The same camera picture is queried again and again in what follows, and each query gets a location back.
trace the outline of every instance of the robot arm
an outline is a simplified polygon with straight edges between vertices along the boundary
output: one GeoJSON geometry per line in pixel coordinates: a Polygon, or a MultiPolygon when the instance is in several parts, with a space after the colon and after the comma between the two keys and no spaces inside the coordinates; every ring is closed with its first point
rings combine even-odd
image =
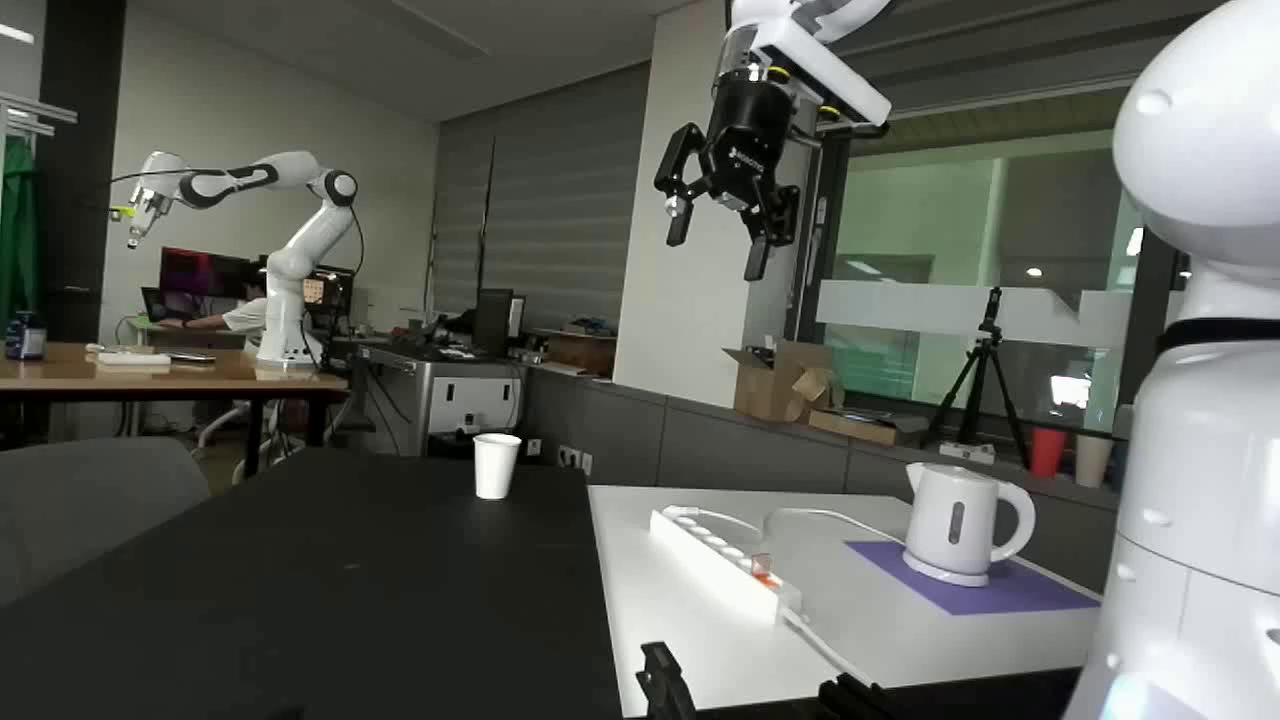
{"type": "Polygon", "coordinates": [[[778,183],[778,161],[817,116],[843,127],[889,120],[889,101],[824,45],[864,27],[889,0],[738,0],[719,54],[710,133],[684,126],[656,170],[668,198],[668,244],[684,244],[692,200],[717,198],[753,231],[747,282],[764,278],[768,248],[792,244],[802,189],[778,183]]]}
{"type": "Polygon", "coordinates": [[[167,152],[154,152],[138,177],[129,203],[117,212],[129,220],[129,248],[138,248],[138,242],[145,242],[172,203],[218,210],[219,200],[257,189],[310,189],[322,200],[316,218],[310,218],[310,226],[269,257],[269,312],[261,342],[265,363],[316,361],[312,342],[300,330],[300,287],[316,262],[349,231],[356,177],[322,170],[312,152],[275,152],[243,170],[190,170],[167,152]]]}

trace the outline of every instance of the office chair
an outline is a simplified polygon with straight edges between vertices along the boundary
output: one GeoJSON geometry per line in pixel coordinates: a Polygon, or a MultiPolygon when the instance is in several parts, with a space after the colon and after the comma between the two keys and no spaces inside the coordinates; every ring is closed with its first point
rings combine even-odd
{"type": "MultiPolygon", "coordinates": [[[[194,447],[194,454],[205,456],[205,454],[207,454],[207,439],[211,439],[223,423],[232,423],[232,422],[239,422],[239,416],[250,416],[250,412],[253,412],[250,402],[232,402],[227,412],[219,412],[218,422],[207,422],[207,423],[198,433],[198,447],[194,447]]],[[[310,447],[304,435],[282,433],[282,412],[283,412],[283,402],[269,402],[269,404],[265,404],[265,439],[257,445],[261,470],[283,464],[290,456],[298,456],[298,454],[310,447]]],[[[343,412],[349,412],[349,402],[343,402],[341,412],[324,423],[324,445],[330,445],[332,433],[341,428],[343,412]]]]}
{"type": "Polygon", "coordinates": [[[207,500],[167,435],[62,439],[0,454],[0,606],[207,500]]]}

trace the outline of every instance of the white kettle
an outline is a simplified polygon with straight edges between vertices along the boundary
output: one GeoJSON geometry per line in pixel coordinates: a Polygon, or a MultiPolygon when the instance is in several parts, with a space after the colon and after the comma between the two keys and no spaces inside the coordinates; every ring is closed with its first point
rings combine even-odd
{"type": "Polygon", "coordinates": [[[913,523],[905,565],[949,580],[989,586],[989,570],[1030,550],[1036,530],[1036,506],[1025,488],[970,471],[960,464],[910,464],[913,480],[913,523]],[[1018,533],[997,541],[997,506],[1010,500],[1018,533]]]}

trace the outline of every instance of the white table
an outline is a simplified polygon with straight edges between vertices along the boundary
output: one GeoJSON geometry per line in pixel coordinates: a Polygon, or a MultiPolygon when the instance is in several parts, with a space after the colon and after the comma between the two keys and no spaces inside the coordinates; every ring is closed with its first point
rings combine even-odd
{"type": "MultiPolygon", "coordinates": [[[[676,651],[698,707],[797,700],[842,674],[792,628],[761,623],[713,597],[668,545],[656,545],[647,513],[666,506],[728,513],[755,530],[768,510],[836,510],[889,537],[910,530],[910,506],[894,497],[598,484],[594,523],[624,717],[643,717],[647,707],[636,684],[643,668],[640,645],[647,639],[666,639],[676,651]]],[[[744,550],[753,545],[733,523],[703,523],[744,550]]],[[[772,570],[803,592],[802,612],[857,665],[852,678],[864,684],[910,688],[1056,674],[1082,668],[1089,655],[1095,608],[949,616],[843,545],[878,541],[873,533],[817,518],[778,518],[772,537],[772,570]]]]}

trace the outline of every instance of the cardboard box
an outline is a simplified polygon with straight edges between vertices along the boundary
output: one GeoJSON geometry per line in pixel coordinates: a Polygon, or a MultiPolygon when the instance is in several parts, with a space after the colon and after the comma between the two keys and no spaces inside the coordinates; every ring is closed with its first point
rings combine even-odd
{"type": "Polygon", "coordinates": [[[613,342],[598,335],[548,335],[545,353],[551,363],[571,363],[588,377],[613,377],[613,342]]]}
{"type": "Polygon", "coordinates": [[[728,353],[738,361],[733,407],[755,422],[803,422],[831,391],[831,348],[781,343],[772,356],[728,353]]]}
{"type": "Polygon", "coordinates": [[[836,416],[836,412],[809,412],[809,423],[831,435],[864,439],[864,445],[895,445],[894,423],[862,422],[862,416],[836,416]]]}

